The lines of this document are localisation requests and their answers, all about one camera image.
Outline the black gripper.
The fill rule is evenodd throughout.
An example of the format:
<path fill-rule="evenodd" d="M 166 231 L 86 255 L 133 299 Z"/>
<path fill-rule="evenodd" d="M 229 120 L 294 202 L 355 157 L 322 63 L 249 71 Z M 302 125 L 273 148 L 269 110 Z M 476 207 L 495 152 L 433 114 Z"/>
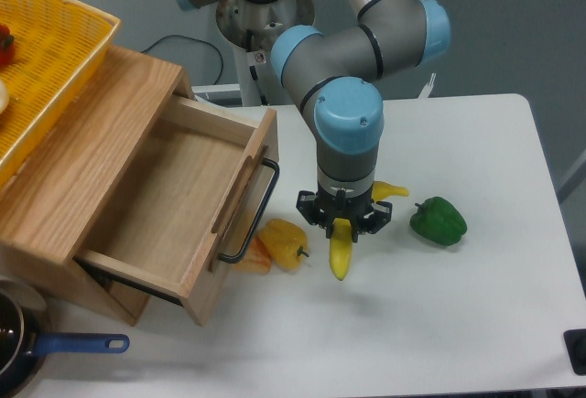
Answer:
<path fill-rule="evenodd" d="M 358 242 L 358 230 L 381 230 L 392 218 L 391 203 L 373 202 L 373 186 L 371 177 L 346 182 L 319 177 L 315 192 L 298 193 L 296 207 L 308 224 L 325 230 L 327 239 L 333 234 L 335 219 L 349 220 L 352 240 Z"/>

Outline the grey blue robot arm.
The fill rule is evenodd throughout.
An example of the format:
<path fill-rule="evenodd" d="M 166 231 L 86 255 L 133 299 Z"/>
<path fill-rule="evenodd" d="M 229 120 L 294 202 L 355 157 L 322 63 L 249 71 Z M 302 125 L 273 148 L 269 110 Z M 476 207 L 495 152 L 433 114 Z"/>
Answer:
<path fill-rule="evenodd" d="M 264 51 L 275 77 L 317 144 L 316 191 L 297 208 L 335 232 L 346 220 L 353 239 L 380 231 L 392 207 L 373 194 L 383 100 L 375 82 L 443 55 L 451 27 L 435 0 L 350 0 L 356 23 L 326 36 L 314 27 L 311 0 L 176 0 L 184 10 L 216 5 L 216 21 L 236 47 Z"/>

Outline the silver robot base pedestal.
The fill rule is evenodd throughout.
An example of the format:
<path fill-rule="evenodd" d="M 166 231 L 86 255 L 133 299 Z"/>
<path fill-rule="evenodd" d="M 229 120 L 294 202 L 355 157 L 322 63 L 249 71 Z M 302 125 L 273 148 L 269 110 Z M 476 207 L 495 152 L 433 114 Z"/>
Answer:
<path fill-rule="evenodd" d="M 271 50 L 287 29 L 311 26 L 312 0 L 277 0 L 257 5 L 247 0 L 224 0 L 216 8 L 216 24 L 233 47 L 233 57 L 244 107 L 291 104 L 271 63 Z"/>

